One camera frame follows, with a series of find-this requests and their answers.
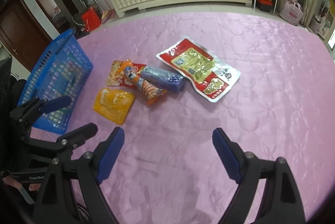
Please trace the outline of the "yellow snack packet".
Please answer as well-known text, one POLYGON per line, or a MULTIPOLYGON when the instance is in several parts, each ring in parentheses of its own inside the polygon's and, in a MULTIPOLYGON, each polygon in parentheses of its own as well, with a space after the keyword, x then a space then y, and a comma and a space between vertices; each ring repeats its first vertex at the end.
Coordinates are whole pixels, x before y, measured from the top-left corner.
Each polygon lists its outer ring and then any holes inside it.
POLYGON ((103 88, 97 94, 93 110, 118 125, 123 125, 135 100, 133 93, 103 88))

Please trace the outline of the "red noodle snack bag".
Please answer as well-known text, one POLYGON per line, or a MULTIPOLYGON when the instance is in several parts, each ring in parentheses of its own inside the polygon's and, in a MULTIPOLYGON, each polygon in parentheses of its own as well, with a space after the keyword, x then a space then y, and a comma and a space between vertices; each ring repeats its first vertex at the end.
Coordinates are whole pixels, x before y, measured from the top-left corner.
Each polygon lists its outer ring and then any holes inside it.
POLYGON ((112 87, 128 87, 131 89, 137 89, 136 85, 132 81, 133 77, 135 75, 139 77, 145 67, 145 64, 133 63, 130 60, 115 60, 112 63, 106 85, 112 87))

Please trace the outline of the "large red snack bag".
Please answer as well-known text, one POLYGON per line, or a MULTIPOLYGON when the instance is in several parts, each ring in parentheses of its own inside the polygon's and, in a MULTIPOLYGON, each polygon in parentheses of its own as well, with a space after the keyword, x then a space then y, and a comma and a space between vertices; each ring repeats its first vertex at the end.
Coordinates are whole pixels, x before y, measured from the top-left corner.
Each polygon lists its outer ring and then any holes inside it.
POLYGON ((239 70, 188 36, 156 57, 187 78, 195 91, 211 103, 218 102, 241 76, 239 70))

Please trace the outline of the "orange sausage snack tube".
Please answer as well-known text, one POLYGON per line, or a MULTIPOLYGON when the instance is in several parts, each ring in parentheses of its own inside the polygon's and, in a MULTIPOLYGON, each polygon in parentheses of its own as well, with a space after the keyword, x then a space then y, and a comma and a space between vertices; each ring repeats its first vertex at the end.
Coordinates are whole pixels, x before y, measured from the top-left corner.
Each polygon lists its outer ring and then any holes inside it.
POLYGON ((158 88, 146 79, 143 79, 130 60, 122 62, 117 73, 142 92, 147 100, 147 104, 153 104, 159 97, 167 93, 166 90, 158 88))

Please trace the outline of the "purple Doublemint gum tin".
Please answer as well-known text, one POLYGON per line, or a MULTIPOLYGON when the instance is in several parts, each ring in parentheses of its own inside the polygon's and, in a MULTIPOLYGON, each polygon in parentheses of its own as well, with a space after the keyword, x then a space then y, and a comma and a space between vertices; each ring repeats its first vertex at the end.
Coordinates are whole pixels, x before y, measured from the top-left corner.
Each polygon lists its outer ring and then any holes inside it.
POLYGON ((174 71, 147 65, 141 71, 141 76, 155 86, 179 93, 184 87, 184 77, 174 71))

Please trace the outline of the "blue plastic basket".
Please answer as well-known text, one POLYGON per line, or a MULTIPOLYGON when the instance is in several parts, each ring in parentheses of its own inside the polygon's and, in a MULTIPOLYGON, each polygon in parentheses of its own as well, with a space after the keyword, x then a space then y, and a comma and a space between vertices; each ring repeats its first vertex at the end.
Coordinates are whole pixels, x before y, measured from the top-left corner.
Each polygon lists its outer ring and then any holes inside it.
POLYGON ((33 124, 35 128, 59 135, 65 134, 74 105, 93 69, 74 34, 71 28, 47 46, 31 71, 18 102, 22 105, 33 98, 52 100, 70 96, 70 106, 43 114, 33 124))

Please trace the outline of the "brown wooden door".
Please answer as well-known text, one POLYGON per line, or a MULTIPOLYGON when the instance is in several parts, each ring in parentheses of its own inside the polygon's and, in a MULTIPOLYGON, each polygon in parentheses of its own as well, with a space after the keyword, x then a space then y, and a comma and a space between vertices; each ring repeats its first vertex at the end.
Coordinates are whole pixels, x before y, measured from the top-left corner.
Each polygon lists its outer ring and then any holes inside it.
POLYGON ((51 41, 23 0, 6 0, 1 6, 1 42, 28 71, 51 41))

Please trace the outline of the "pink quilted table cloth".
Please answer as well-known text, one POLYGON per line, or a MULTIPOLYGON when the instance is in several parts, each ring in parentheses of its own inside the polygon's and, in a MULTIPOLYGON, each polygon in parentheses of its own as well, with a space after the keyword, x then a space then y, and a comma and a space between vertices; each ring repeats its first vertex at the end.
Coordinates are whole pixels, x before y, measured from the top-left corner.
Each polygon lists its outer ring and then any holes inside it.
POLYGON ((262 159, 284 157, 305 215, 334 187, 334 63, 314 34, 290 24, 232 13, 179 13, 115 22, 79 39, 93 63, 68 130, 93 122, 105 140, 114 123, 93 110, 115 60, 162 66, 156 55, 188 36, 239 70, 218 102, 191 83, 147 105, 141 93, 123 124, 125 143, 102 191, 120 223, 217 223, 236 183, 212 144, 222 128, 262 159))

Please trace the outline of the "red shopping bag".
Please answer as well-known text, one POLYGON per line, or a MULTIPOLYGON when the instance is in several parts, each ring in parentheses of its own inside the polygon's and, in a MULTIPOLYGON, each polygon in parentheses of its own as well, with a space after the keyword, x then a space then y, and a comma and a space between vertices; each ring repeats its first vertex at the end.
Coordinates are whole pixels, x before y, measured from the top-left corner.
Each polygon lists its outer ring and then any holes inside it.
POLYGON ((81 19, 84 22, 85 30, 92 32, 101 25, 100 17, 98 17, 93 7, 90 7, 85 13, 81 15, 81 19))

